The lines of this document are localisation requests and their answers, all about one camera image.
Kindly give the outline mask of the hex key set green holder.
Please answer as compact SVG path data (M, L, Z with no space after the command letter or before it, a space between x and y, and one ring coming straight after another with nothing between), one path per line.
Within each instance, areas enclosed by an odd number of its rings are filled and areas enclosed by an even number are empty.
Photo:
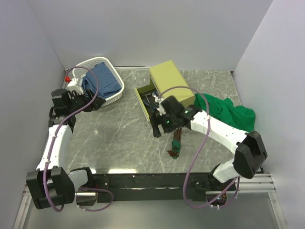
M173 159L177 159L179 157L181 151L181 136L182 136L182 128L177 128L173 134L172 148L168 150L168 154Z

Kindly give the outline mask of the blue handled pliers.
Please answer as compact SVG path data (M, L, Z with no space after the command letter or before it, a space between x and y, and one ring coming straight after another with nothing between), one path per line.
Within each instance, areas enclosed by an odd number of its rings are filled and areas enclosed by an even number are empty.
M144 96L145 100L143 100L143 102L145 103L145 105L147 105L150 109L150 111L153 113L155 112L157 109L154 105L151 104L149 97L147 95Z

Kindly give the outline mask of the olive green tool chest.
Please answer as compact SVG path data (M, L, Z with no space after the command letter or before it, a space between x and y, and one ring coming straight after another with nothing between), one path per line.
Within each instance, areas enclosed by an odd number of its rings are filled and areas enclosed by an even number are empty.
M151 94L153 91L156 91L157 94L160 94L164 93L166 89L172 88L174 86L188 85L172 60L149 68L149 73L149 84L134 89L136 97L148 122L150 121L150 109L143 102L146 94ZM170 95L175 96L178 102L180 102L184 107L192 105L195 100L194 93L191 90L183 88L172 89L169 92L165 92L163 94L163 98L167 98Z

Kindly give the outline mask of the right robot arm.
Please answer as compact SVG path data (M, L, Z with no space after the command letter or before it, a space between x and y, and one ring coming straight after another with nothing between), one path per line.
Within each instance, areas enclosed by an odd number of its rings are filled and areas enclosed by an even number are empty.
M231 127L195 105L184 107L174 96L166 99L155 96L154 102L157 107L150 114L154 137L161 137L159 125L165 133L187 127L212 138L234 155L233 159L217 165L211 171L208 180L212 189L220 190L235 177L253 178L267 159L264 143L257 131L247 132Z

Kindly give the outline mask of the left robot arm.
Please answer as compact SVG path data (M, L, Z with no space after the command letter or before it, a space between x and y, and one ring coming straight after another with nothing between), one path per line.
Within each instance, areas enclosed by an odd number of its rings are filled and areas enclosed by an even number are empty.
M49 112L48 138L41 161L35 171L27 173L26 184L37 209L55 207L62 210L65 204L74 201L79 188L88 192L95 186L88 167L73 169L70 173L63 168L76 123L76 111L97 111L106 101L90 89L77 94L61 88L54 90L51 96L53 107Z

